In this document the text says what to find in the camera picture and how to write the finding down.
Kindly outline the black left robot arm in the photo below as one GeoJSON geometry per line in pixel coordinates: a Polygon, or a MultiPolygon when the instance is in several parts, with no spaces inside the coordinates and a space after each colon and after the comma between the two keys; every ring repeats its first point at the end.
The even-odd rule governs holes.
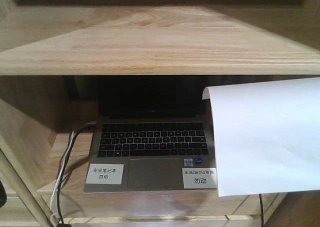
{"type": "Polygon", "coordinates": [[[7,202],[7,193],[3,183],[0,181],[0,208],[2,208],[7,202]]]}

